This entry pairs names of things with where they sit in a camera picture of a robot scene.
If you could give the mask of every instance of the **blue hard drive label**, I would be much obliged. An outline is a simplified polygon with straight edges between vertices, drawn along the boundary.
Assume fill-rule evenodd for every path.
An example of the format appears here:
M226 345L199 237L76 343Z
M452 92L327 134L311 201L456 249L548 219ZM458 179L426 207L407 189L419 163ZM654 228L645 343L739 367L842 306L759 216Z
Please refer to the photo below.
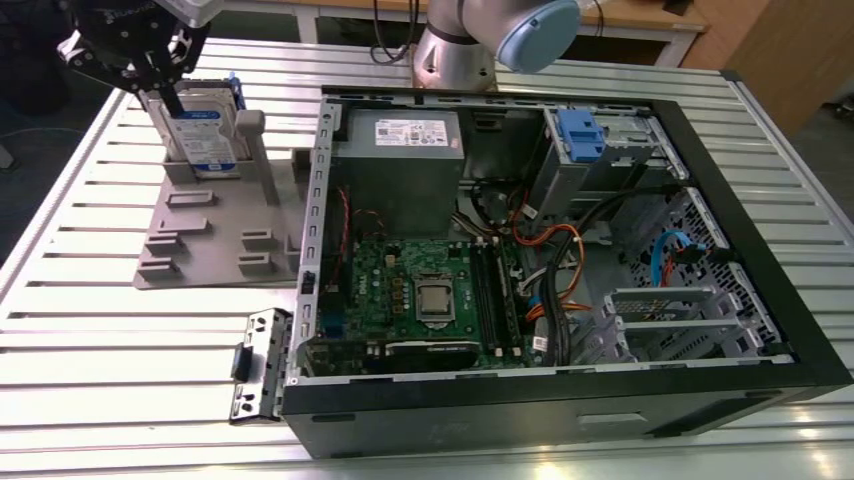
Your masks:
M200 110L196 112L184 112L176 118L180 120L216 120L219 117L219 112L214 110Z
M232 127L226 125L222 112L188 110L171 121L175 140L195 170L208 177L235 176L238 158L226 136Z

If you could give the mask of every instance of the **robotic arm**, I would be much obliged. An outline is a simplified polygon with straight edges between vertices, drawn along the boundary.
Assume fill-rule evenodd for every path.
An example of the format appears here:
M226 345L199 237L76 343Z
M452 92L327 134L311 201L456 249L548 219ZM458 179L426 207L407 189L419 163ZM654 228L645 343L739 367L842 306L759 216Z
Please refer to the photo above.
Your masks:
M68 67L131 93L156 91L180 116L175 83L196 67L224 0L68 3L76 30L57 49ZM514 71L536 72L560 56L579 25L576 0L431 0L414 59L418 84L486 90L495 58ZM112 62L99 59L104 53Z
M180 116L175 83L196 67L208 21L222 4L223 0L72 0L76 30L57 47L60 57L72 70L121 90L156 91L169 114ZM101 61L104 55L113 61ZM128 63L129 67L115 66Z
M560 57L580 27L576 0L431 0L414 57L416 84L487 90L495 60L535 73Z

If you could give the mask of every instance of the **aluminum work table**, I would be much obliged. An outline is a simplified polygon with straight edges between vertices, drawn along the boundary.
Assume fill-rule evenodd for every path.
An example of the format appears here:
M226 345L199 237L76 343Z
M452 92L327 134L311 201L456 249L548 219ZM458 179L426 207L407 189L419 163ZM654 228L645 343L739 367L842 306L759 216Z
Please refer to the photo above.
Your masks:
M314 143L320 84L408 84L407 67L374 65L363 48L210 40L194 76L232 70L279 161ZM682 104L854 368L854 229L743 86L711 71L575 62L502 70L499 83ZM387 459L312 461L286 425L231 427L244 315L292 309L294 291L133 289L163 155L135 98L113 92L0 272L0 476L854 477L854 388L697 437Z

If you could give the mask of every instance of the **motherboard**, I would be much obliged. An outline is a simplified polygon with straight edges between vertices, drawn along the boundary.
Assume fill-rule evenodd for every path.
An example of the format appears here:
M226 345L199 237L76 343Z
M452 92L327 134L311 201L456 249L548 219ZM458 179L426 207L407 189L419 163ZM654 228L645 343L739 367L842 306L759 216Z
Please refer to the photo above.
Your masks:
M516 253L483 240L354 243L342 292L322 298L308 348L315 375L528 365L510 276Z

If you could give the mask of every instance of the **ram slot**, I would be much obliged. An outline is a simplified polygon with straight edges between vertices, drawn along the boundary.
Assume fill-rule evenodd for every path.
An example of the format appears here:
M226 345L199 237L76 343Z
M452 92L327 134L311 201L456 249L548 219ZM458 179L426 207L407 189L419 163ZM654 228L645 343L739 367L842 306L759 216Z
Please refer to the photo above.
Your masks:
M470 258L483 345L487 351L500 356L502 347L508 343L508 332L495 248L491 245L472 244Z
M502 255L500 248L496 249L495 261L498 264L498 273L502 281L502 299L504 301L504 327L507 329L507 343L504 347L514 350L514 355L520 353L520 350L515 347L522 343L522 335L519 334L519 326L516 319L516 306L512 300L512 286L510 285L510 274L507 273L507 266L504 264L504 257Z

